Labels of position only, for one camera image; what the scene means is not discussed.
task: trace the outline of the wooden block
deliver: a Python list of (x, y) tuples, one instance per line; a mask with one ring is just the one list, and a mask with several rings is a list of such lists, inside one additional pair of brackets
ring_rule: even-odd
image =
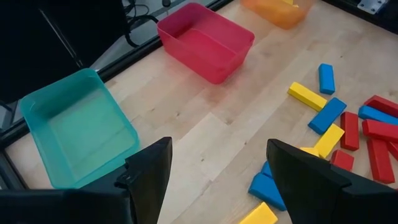
[(394, 156), (396, 160), (398, 160), (398, 143), (388, 142), (387, 143), (388, 151)]
[(359, 108), (358, 116), (362, 119), (374, 119), (376, 121), (398, 125), (398, 118), (366, 105)]
[(261, 204), (244, 217), (239, 224), (274, 224), (277, 221), (278, 218), (274, 212), (271, 211), (266, 203), (261, 202)]
[(322, 96), (314, 93), (313, 91), (305, 88), (303, 85), (293, 82), (287, 91), (288, 94), (296, 97), (301, 102), (309, 105), (311, 108), (316, 111), (320, 111), (325, 105), (327, 100)]
[(308, 127), (318, 134), (323, 134), (347, 107), (345, 103), (334, 97), (309, 122)]
[(326, 158), (343, 134), (344, 130), (335, 124), (331, 124), (330, 128), (318, 140), (314, 147), (318, 149), (319, 156)]
[(318, 149), (315, 149), (314, 147), (300, 147), (300, 149), (306, 153), (319, 157)]
[(398, 125), (367, 119), (362, 121), (362, 132), (370, 138), (398, 142)]
[(262, 173), (254, 176), (249, 188), (249, 194), (269, 203), (281, 211), (286, 211), (286, 206), (279, 194), (274, 180)]
[(370, 106), (377, 109), (383, 113), (389, 114), (398, 118), (398, 104), (389, 101), (383, 97), (374, 95), (370, 99), (366, 100), (364, 105)]
[(341, 128), (344, 130), (344, 135), (341, 137), (340, 146), (343, 149), (355, 151), (359, 149), (359, 129), (358, 129), (358, 115), (351, 112), (344, 112), (341, 115)]
[(335, 92), (335, 78), (333, 67), (322, 63), (318, 67), (319, 72), (319, 91), (324, 94), (332, 95)]
[(394, 183), (396, 180), (388, 155), (387, 142), (368, 139), (367, 144), (373, 179), (385, 184)]
[(351, 171), (354, 165), (354, 157), (341, 150), (336, 150), (331, 155), (330, 163), (347, 171)]
[(262, 166), (261, 173), (272, 178), (271, 168), (269, 167), (268, 161), (266, 161)]

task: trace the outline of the wood grain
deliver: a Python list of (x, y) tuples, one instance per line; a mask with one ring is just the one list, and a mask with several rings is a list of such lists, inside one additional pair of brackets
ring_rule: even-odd
[[(294, 81), (318, 92), (320, 63), (333, 65), (333, 96), (348, 111), (357, 113), (375, 94), (398, 101), (394, 34), (324, 2), (317, 2), (292, 30), (273, 26), (238, 1), (218, 13), (256, 35), (244, 65), (224, 84), (209, 84), (163, 48), (106, 84), (143, 147), (162, 136), (173, 137), (172, 173), (160, 224), (237, 223), (259, 203), (247, 190), (266, 160), (267, 139), (312, 147), (319, 138), (307, 127), (315, 111), (286, 92)], [(355, 157), (353, 172), (371, 178), (360, 135), (360, 149), (346, 152)], [(30, 134), (7, 153), (31, 188), (51, 188)], [(392, 156), (391, 161), (398, 178), (398, 162)], [(287, 212), (272, 209), (279, 223), (291, 223)]]

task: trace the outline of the blue wooden block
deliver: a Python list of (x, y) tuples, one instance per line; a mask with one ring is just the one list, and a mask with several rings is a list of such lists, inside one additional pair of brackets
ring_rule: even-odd
[(398, 118), (366, 105), (359, 108), (358, 116), (362, 119), (374, 119), (376, 121), (398, 125)]
[(266, 161), (261, 169), (261, 173), (264, 175), (269, 176), (270, 178), (272, 178), (272, 173), (271, 173), (271, 168), (269, 167), (269, 163), (268, 161)]
[(309, 122), (308, 127), (318, 134), (324, 134), (346, 107), (345, 103), (334, 97)]
[(324, 94), (332, 95), (336, 91), (333, 67), (331, 65), (322, 63), (319, 65), (318, 71), (319, 91)]
[(249, 193), (271, 204), (281, 211), (286, 211), (286, 206), (273, 179), (258, 173), (251, 182)]

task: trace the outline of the plastic bin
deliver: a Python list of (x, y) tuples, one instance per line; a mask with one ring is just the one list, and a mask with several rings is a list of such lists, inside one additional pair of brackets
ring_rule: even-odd
[(91, 69), (25, 96), (21, 111), (56, 189), (89, 184), (139, 150), (136, 130)]
[(197, 3), (188, 3), (157, 24), (171, 56), (214, 84), (244, 61), (254, 34)]
[(290, 29), (301, 22), (315, 0), (241, 0), (241, 4), (273, 24)]

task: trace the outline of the metal bracket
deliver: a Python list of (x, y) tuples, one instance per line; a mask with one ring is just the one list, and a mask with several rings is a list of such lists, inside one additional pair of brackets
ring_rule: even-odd
[(369, 14), (375, 15), (388, 0), (362, 0), (356, 7)]

